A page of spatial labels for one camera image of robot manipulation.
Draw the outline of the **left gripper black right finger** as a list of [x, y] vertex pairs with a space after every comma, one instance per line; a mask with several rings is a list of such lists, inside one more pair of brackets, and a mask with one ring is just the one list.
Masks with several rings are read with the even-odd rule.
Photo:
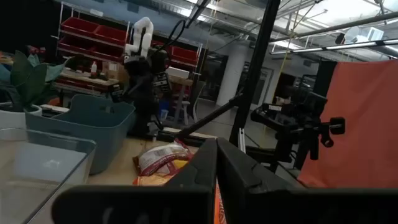
[[295, 187], [229, 141], [216, 142], [228, 223], [397, 224], [397, 189]]

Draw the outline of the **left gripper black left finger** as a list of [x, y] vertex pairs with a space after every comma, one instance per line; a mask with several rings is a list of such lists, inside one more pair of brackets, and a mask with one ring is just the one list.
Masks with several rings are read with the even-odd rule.
[[79, 185], [54, 201], [54, 223], [213, 223], [217, 142], [207, 139], [161, 186]]

